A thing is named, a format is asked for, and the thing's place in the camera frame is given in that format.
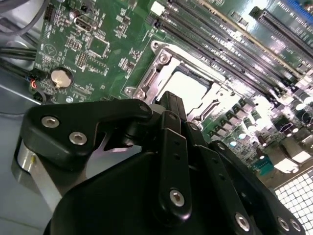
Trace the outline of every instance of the cpu socket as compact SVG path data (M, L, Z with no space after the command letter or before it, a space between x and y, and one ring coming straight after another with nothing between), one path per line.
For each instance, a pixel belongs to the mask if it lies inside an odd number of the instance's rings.
M125 88L129 97L151 104L170 91L182 98L188 121L199 127L212 112L219 113L239 100L227 98L231 90L223 86L225 77L199 55L160 41L152 41L151 49L156 56L139 86Z

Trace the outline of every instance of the metal bolt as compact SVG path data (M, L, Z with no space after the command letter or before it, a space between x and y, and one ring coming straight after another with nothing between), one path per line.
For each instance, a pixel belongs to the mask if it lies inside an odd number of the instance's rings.
M143 93L138 93L137 98L142 99L143 98Z
M158 43L153 43L153 44L152 44L152 47L153 47L154 49L158 49L158 48L159 48L159 44L158 44Z
M68 96L68 97L65 99L65 101L66 101L67 103L73 103L74 99L73 99L71 96Z
M129 88L126 88L126 89L125 89L125 93L130 94L131 92L132 92L132 90L129 89Z
M44 117L43 119L41 119L41 123L42 123L42 125L44 125L47 128L56 128L60 125L59 120L57 118L51 117L51 116L47 116L47 117Z
M217 143L217 146L218 146L221 150L225 150L224 145L222 145L221 143Z
M87 137L81 132L73 132L69 135L69 140L75 145L84 145Z
M177 207L182 207L185 204L185 198L181 192L177 190L170 191L170 199Z
M298 223L295 220L291 219L290 222L292 226L294 227L294 229L296 229L297 231L301 231L301 227L298 225Z
M166 54L161 54L159 60L162 64L166 64L169 61L169 58Z
M249 224L247 219L242 214L237 212L235 214L235 219L236 219L236 222L237 222L237 224L239 225L240 228L242 228L246 232L249 232L250 224Z
M191 123L190 126L191 126L191 128L192 128L193 130L195 130L195 131L198 130L198 127L197 127L195 124Z
M289 225L281 217L277 217L279 225L286 231L289 231Z

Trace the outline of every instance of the perforated metal panel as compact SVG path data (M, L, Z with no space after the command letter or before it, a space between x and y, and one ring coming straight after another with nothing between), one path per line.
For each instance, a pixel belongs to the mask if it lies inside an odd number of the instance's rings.
M303 224L308 235L313 235L313 171L299 176L275 191L282 204Z

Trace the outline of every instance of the ram slot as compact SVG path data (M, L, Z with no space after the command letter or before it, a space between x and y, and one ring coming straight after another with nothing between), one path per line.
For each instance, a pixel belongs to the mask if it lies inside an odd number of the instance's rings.
M313 65L312 48L299 39L291 30L280 23L280 21L272 16L268 11L260 10L258 7L255 7L251 11L250 15L269 29L283 43L286 43L288 47L292 48L292 50L301 55L304 60Z
M212 24L210 24L208 19L208 16L215 22L217 22L218 24L222 25L223 27L229 28L232 31L236 31L236 29L232 28L231 25L226 24L222 19L220 19L219 17L208 13L208 15L203 15L200 12L198 12L195 8L193 7L189 7L186 4L182 4L181 2L177 1L176 3L173 3L172 6L174 8L176 8L178 11L184 11L184 12L188 12L189 14L193 15L193 17L195 19L197 19L198 21L202 22L204 25L206 25L208 28L214 30L217 34L219 34L221 37L223 37L225 40L230 41L233 45L234 48L240 52L241 54L251 58L251 60L255 61L255 63L257 65L259 65L263 71L267 72L274 80L276 83L278 82L284 82L286 80L286 78L284 77L284 75L282 73L280 73L279 71L277 71L276 69L274 69L273 66L271 66L270 64L266 63L264 60L260 59L260 57L258 57L258 55L255 55L254 51L249 50L249 48L247 48L245 45L243 45L242 43L234 40L227 32L225 32L224 30L222 30L220 27L212 27ZM258 50L260 53L262 53L257 46L254 46L256 50Z
M218 52L218 54L225 56L232 64L235 65L235 67L238 69L238 72L242 74L247 74L247 73L251 74L254 78L257 79L258 82L263 83L265 87L267 87L268 89L274 88L274 92L276 92L277 95L281 95L283 90L277 87L274 82L272 81L269 82L268 79L261 72L257 71L247 62L237 57L237 55L232 53L228 48L218 44L216 41L211 39L207 34L204 33L204 31L200 31L198 25L190 24L187 20L188 17L186 18L184 17L184 20L182 20L181 17L174 11L170 11L170 15L166 16L169 22L176 24L178 26L182 25L183 27L185 27L185 29L198 35L199 38L206 45L210 46L213 50Z
M194 39L188 38L184 33L178 31L174 26L171 24L163 21L161 25L159 26L159 29L163 30L165 33L167 33L169 36L172 36L175 39L180 39L183 44L187 44L190 48L192 48L194 51L196 51L198 54L201 54L203 58L205 58L207 61L210 62L210 65L215 65L221 69L223 69L230 77L233 77L234 79L237 79L244 83L246 86L250 87L257 93L267 97L270 95L270 93L266 90L266 88L260 86L259 84L255 84L252 82L249 78L247 78L245 75L239 73L237 70L235 70L233 67L231 67L228 63L225 61L219 59L217 56L215 56L213 53L209 52L205 48L203 48L202 45L195 42Z

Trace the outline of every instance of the red wire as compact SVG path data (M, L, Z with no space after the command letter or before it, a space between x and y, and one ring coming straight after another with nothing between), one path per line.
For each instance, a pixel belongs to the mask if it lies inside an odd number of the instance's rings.
M36 82L35 80L32 80L32 81L30 82L31 87L34 88L34 89L37 88L37 85L36 85L35 82Z

